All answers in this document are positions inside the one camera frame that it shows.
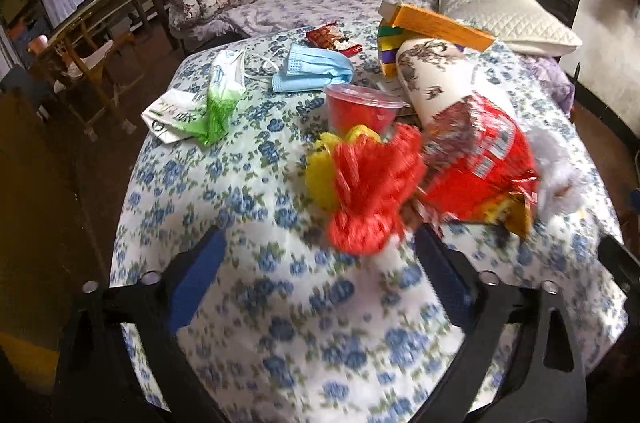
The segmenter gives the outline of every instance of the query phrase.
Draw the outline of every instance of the red snack bag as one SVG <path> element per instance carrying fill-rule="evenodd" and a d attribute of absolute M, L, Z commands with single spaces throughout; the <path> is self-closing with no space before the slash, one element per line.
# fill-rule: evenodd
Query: red snack bag
<path fill-rule="evenodd" d="M 442 219 L 502 221 L 527 237 L 538 186 L 535 158 L 503 110 L 482 96 L 467 96 L 434 116 L 426 138 L 429 171 L 417 191 L 424 207 Z"/>
<path fill-rule="evenodd" d="M 317 48 L 338 51 L 345 57 L 352 57 L 362 51 L 362 45 L 351 42 L 349 38 L 340 31 L 336 22 L 331 22 L 306 32 L 306 38 Z"/>

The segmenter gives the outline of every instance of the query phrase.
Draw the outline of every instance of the blue face mask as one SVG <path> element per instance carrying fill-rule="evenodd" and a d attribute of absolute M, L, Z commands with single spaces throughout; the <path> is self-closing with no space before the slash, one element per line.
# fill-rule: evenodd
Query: blue face mask
<path fill-rule="evenodd" d="M 284 66 L 271 80 L 275 92 L 302 92 L 324 88 L 327 84 L 348 84 L 353 64 L 338 51 L 291 46 Z"/>

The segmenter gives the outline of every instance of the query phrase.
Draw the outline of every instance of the orange box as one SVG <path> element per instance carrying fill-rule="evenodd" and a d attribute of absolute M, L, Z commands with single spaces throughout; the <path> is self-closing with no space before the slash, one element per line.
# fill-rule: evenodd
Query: orange box
<path fill-rule="evenodd" d="M 410 4 L 392 4 L 383 0 L 378 13 L 389 26 L 409 29 L 425 37 L 448 40 L 478 51 L 484 51 L 495 40 L 487 32 L 464 26 L 440 13 Z"/>

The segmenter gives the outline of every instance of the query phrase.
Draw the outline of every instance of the ear loop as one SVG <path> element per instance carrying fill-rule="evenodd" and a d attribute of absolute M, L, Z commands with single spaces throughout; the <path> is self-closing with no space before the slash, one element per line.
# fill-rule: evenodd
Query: ear loop
<path fill-rule="evenodd" d="M 274 53 L 272 53 L 270 57 L 267 57 L 266 55 L 261 55 L 260 53 L 252 53 L 253 56 L 256 56 L 256 57 L 260 58 L 261 60 L 263 60 L 263 62 L 262 62 L 262 69 L 263 70 L 266 71 L 268 66 L 274 67 L 275 71 L 271 75 L 252 76 L 252 75 L 247 74 L 247 72 L 244 70 L 244 60 L 246 59 L 246 57 L 243 58 L 242 59 L 242 68 L 241 68 L 242 69 L 242 76 L 244 76 L 244 78 L 248 78 L 250 80 L 257 80 L 258 82 L 271 82 L 271 79 L 273 79 L 274 74 L 276 74 L 280 70 L 280 67 L 273 60 L 271 60 L 271 58 L 275 57 L 281 51 L 284 51 L 286 49 L 287 49 L 286 47 L 281 47 L 278 50 L 276 50 Z"/>

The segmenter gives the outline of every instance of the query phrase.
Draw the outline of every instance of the plastic lid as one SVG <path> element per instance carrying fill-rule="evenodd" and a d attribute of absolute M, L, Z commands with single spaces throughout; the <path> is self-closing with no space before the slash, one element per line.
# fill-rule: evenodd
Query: plastic lid
<path fill-rule="evenodd" d="M 353 84 L 329 84 L 322 90 L 332 98 L 364 106 L 389 109 L 400 109 L 405 106 L 404 101 L 397 96 Z"/>

